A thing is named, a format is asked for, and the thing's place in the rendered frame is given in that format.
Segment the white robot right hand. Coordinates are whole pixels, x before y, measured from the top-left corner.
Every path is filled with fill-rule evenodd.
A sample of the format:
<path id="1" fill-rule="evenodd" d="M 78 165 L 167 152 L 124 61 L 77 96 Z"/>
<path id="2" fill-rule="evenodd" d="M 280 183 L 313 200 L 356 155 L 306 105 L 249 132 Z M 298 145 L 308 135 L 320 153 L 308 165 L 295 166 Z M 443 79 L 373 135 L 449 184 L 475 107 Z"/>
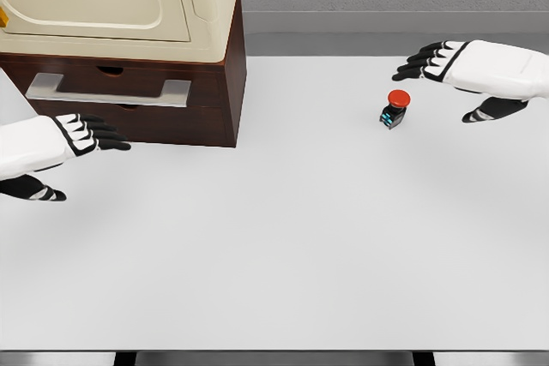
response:
<path id="1" fill-rule="evenodd" d="M 517 113 L 532 99 L 549 100 L 549 55 L 480 39 L 445 40 L 422 47 L 392 79 L 427 79 L 485 94 L 487 99 L 462 117 L 464 123 L 480 123 Z"/>

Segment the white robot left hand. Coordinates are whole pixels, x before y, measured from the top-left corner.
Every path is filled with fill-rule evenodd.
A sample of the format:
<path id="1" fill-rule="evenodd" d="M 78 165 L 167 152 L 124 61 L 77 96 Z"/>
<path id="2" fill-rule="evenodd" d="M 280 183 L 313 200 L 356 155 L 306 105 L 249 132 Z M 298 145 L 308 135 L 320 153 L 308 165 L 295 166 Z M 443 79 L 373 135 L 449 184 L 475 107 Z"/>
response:
<path id="1" fill-rule="evenodd" d="M 128 151 L 131 145 L 115 127 L 94 115 L 40 115 L 0 126 L 0 195 L 27 201 L 65 201 L 63 191 L 32 174 L 112 149 Z"/>

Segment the dark brown wooden cabinet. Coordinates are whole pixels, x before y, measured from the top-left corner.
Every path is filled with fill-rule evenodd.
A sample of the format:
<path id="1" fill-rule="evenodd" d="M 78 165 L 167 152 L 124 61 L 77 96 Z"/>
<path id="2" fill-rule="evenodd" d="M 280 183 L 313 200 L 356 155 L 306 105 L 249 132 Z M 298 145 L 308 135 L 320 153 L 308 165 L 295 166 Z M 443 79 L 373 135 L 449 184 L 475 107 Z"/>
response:
<path id="1" fill-rule="evenodd" d="M 234 137 L 237 143 L 238 127 L 244 99 L 246 81 L 246 55 L 244 47 L 244 29 L 241 0 L 236 0 L 232 16 L 225 57 L 217 62 L 222 66 L 217 75 L 220 106 L 196 106 L 189 103 L 189 81 L 165 81 L 157 98 L 117 96 L 101 93 L 66 93 L 61 90 L 63 76 L 59 74 L 38 73 L 25 93 L 20 94 L 31 99 L 84 102 L 119 105 L 124 109 L 135 109 L 140 105 L 162 107 L 207 107 L 220 108 L 226 125 L 226 132 Z"/>

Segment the cream appliance with door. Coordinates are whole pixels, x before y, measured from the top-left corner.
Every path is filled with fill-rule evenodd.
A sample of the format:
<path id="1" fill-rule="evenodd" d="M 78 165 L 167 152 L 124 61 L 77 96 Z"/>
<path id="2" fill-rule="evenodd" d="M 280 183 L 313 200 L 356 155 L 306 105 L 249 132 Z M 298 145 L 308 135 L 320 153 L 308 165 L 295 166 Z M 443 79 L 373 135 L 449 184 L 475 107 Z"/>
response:
<path id="1" fill-rule="evenodd" d="M 217 63 L 236 0 L 0 0 L 0 52 Z"/>

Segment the red button emergency switch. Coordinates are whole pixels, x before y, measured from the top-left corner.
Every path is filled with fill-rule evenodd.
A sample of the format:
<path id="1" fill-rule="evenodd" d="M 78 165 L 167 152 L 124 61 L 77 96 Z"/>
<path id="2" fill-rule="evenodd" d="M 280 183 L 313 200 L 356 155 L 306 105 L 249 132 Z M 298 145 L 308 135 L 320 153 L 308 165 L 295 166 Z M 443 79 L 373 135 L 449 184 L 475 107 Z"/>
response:
<path id="1" fill-rule="evenodd" d="M 407 107 L 411 102 L 408 92 L 396 89 L 388 94 L 388 104 L 383 108 L 379 121 L 388 129 L 398 126 L 405 117 Z"/>

